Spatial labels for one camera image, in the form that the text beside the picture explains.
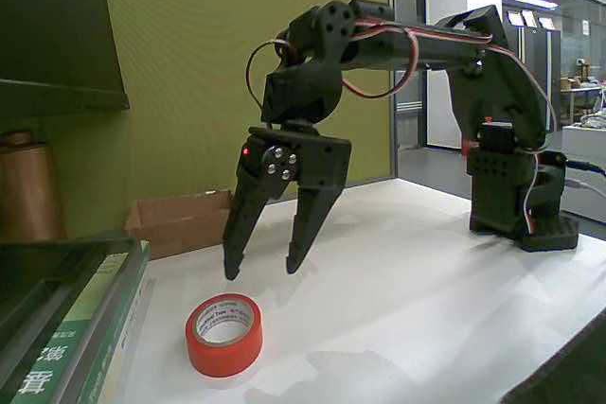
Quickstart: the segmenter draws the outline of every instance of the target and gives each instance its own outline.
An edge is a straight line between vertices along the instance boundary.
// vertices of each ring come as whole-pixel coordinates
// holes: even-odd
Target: ceiling light
[[[512,0],[513,2],[521,2],[523,4],[536,5],[544,9],[556,9],[558,4],[546,0]]]

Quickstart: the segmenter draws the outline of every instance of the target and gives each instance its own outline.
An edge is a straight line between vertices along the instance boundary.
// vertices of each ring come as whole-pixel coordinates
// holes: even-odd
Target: brown canister
[[[0,135],[0,241],[65,237],[48,145],[29,131]]]

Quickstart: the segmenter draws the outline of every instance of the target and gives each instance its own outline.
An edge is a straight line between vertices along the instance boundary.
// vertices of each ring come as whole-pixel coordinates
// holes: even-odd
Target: red tape roll
[[[233,376],[258,357],[261,312],[245,295],[217,295],[191,313],[186,339],[189,360],[199,372],[213,378]]]

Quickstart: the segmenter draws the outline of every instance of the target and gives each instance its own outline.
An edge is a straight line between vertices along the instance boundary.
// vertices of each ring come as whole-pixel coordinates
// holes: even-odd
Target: green wall
[[[38,125],[54,149],[69,234],[121,227],[136,199],[233,188],[241,144],[259,116],[243,80],[249,53],[326,1],[108,0],[131,110]],[[275,65],[271,51],[256,61],[259,95]],[[353,80],[380,91],[388,76]],[[319,130],[352,141],[351,181],[389,175],[387,99],[345,94]]]

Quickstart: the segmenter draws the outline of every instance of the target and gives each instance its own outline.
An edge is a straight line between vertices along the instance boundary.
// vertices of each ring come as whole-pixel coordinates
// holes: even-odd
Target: desk
[[[123,402],[486,404],[606,306],[605,242],[525,253],[470,233],[469,201],[400,180],[346,190],[287,275],[295,204],[265,209],[234,282],[221,246],[150,264]],[[239,376],[205,378],[184,326],[220,292],[256,300],[264,345]]]
[[[588,161],[606,168],[606,130],[564,127],[561,151],[570,160]],[[595,172],[568,168],[566,177],[578,179],[606,192],[606,179]],[[606,223],[606,201],[593,191],[565,188],[561,208],[582,217]]]
[[[567,89],[567,90],[561,91],[561,94],[563,94],[563,95],[565,95],[565,94],[570,95],[570,110],[569,110],[569,117],[568,117],[568,119],[570,120],[569,124],[575,123],[575,95],[576,94],[585,94],[587,96],[590,92],[599,92],[601,94],[602,90],[604,90],[604,87],[597,86],[597,87],[583,87],[580,89]]]

